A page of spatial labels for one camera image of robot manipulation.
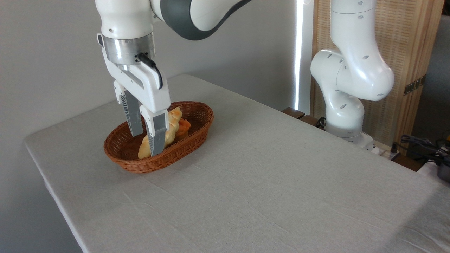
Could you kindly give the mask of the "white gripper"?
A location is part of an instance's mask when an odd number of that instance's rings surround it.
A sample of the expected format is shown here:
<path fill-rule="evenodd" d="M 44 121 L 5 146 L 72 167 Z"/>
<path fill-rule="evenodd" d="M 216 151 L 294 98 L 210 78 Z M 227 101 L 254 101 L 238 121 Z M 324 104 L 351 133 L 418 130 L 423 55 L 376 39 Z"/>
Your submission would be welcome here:
<path fill-rule="evenodd" d="M 143 133 L 142 115 L 151 156 L 160 154 L 169 129 L 166 109 L 171 100 L 167 79 L 153 61 L 153 34 L 135 39 L 112 39 L 99 33 L 97 41 L 108 72 L 116 80 L 116 99 L 123 107 L 131 135 L 135 137 Z"/>

